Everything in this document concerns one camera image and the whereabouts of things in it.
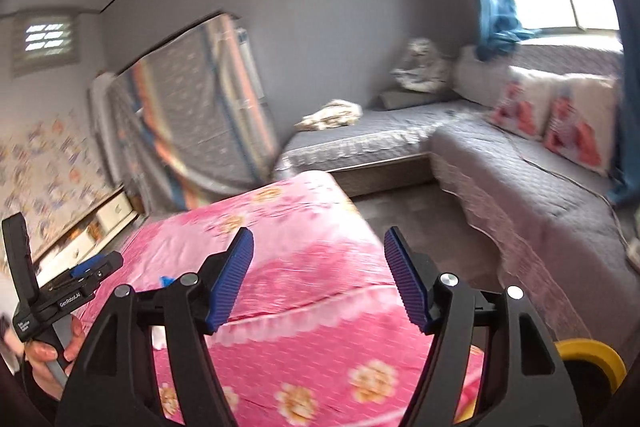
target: pink bedspread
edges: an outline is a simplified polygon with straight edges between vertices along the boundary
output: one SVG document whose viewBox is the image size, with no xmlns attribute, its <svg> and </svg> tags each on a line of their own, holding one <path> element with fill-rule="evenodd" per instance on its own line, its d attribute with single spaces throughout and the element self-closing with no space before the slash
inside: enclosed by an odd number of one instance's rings
<svg viewBox="0 0 640 427">
<path fill-rule="evenodd" d="M 122 282 L 142 291 L 197 271 L 241 226 L 254 233 L 254 260 L 229 322 L 207 339 L 239 425 L 398 425 L 431 337 L 408 321 L 380 241 L 325 172 L 144 226 L 82 321 L 92 324 Z M 181 421 L 167 351 L 154 345 L 164 412 Z M 473 349 L 460 408 L 481 367 Z"/>
</svg>

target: blue gripper pad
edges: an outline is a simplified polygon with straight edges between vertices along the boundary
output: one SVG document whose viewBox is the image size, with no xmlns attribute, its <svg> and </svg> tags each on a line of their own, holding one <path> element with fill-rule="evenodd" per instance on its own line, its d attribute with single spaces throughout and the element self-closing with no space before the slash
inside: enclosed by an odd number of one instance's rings
<svg viewBox="0 0 640 427">
<path fill-rule="evenodd" d="M 70 273 L 71 277 L 73 277 L 73 279 L 75 279 L 76 277 L 80 277 L 84 272 L 86 272 L 87 270 L 91 270 L 96 264 L 98 264 L 104 258 L 105 258 L 105 254 L 98 253 L 93 257 L 90 257 L 89 259 L 84 261 L 84 263 L 80 263 L 77 266 L 74 266 L 71 269 L 71 273 Z"/>
<path fill-rule="evenodd" d="M 168 277 L 166 275 L 162 275 L 162 277 L 160 278 L 160 285 L 162 286 L 162 288 L 166 288 L 173 281 L 175 281 L 175 279 L 173 277 Z"/>
<path fill-rule="evenodd" d="M 249 229 L 240 229 L 227 251 L 229 257 L 209 295 L 207 326 L 211 331 L 218 331 L 229 320 L 242 280 L 254 257 L 254 234 Z"/>
<path fill-rule="evenodd" d="M 428 324 L 427 289 L 420 281 L 409 253 L 393 229 L 385 233 L 385 259 L 396 281 L 409 320 L 424 333 Z"/>
</svg>

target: pink floral pillow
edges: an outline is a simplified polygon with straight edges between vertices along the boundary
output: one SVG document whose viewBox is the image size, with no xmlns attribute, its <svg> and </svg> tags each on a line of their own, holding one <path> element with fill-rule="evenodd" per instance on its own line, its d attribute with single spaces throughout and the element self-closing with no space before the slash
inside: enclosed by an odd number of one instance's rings
<svg viewBox="0 0 640 427">
<path fill-rule="evenodd" d="M 606 176 L 614 152 L 618 90 L 614 78 L 567 74 L 552 105 L 545 146 Z"/>
<path fill-rule="evenodd" d="M 511 80 L 489 116 L 491 123 L 525 138 L 542 140 L 551 101 L 563 77 L 546 71 L 510 67 Z"/>
</svg>

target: cushion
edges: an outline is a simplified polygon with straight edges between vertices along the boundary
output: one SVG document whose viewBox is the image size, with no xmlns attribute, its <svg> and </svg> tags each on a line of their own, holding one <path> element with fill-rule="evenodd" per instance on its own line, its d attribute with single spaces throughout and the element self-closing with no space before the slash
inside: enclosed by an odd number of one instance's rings
<svg viewBox="0 0 640 427">
<path fill-rule="evenodd" d="M 616 81 L 593 74 L 568 74 L 552 105 L 545 146 L 606 176 L 614 153 Z"/>
<path fill-rule="evenodd" d="M 489 62 L 476 58 L 476 47 L 465 46 L 454 67 L 453 89 L 462 98 L 486 107 L 494 107 L 504 86 L 510 81 L 509 57 L 495 57 Z"/>
<path fill-rule="evenodd" d="M 398 87 L 380 93 L 380 101 L 386 110 L 404 109 L 435 102 L 450 102 L 450 100 L 458 98 L 460 95 L 450 89 L 439 92 L 418 92 Z"/>
<path fill-rule="evenodd" d="M 465 46 L 453 71 L 453 89 L 463 98 L 494 107 L 509 82 L 509 66 L 555 74 L 589 73 L 619 77 L 622 46 L 603 36 L 555 36 L 531 39 L 516 46 L 510 57 L 489 62 L 476 58 L 476 47 Z"/>
<path fill-rule="evenodd" d="M 556 86 L 563 77 L 514 66 L 510 73 L 511 80 L 504 86 L 489 120 L 522 137 L 540 140 L 545 134 Z"/>
</svg>

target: finger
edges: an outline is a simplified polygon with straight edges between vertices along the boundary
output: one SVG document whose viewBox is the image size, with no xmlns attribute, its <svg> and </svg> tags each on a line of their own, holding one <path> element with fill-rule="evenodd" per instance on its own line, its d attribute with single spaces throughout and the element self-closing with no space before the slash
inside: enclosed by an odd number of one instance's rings
<svg viewBox="0 0 640 427">
<path fill-rule="evenodd" d="M 67 367 L 65 369 L 65 373 L 66 373 L 67 376 L 71 375 L 71 370 L 74 368 L 74 365 L 76 365 L 75 361 L 73 361 L 69 365 L 67 365 Z"/>
<path fill-rule="evenodd" d="M 49 367 L 47 367 L 46 362 L 41 362 L 39 360 L 30 360 L 31 369 L 33 371 L 33 376 L 38 377 L 40 381 L 53 381 L 53 375 L 51 374 Z"/>
<path fill-rule="evenodd" d="M 4 333 L 4 343 L 9 346 L 9 348 L 14 352 L 15 355 L 21 357 L 24 353 L 24 344 L 21 343 L 18 335 L 15 334 L 14 330 L 6 330 Z"/>
<path fill-rule="evenodd" d="M 50 362 L 58 357 L 55 347 L 38 341 L 28 343 L 24 352 L 30 362 Z"/>
<path fill-rule="evenodd" d="M 82 328 L 80 328 L 80 334 L 79 335 L 74 334 L 73 338 L 71 339 L 71 342 L 69 343 L 68 346 L 66 346 L 65 359 L 69 362 L 73 362 L 78 357 L 78 353 L 80 353 L 80 348 L 82 347 L 83 343 L 84 343 L 84 332 L 82 331 Z"/>
<path fill-rule="evenodd" d="M 84 331 L 82 330 L 82 322 L 75 315 L 71 315 L 71 332 L 75 337 L 79 337 L 84 335 Z"/>
</svg>

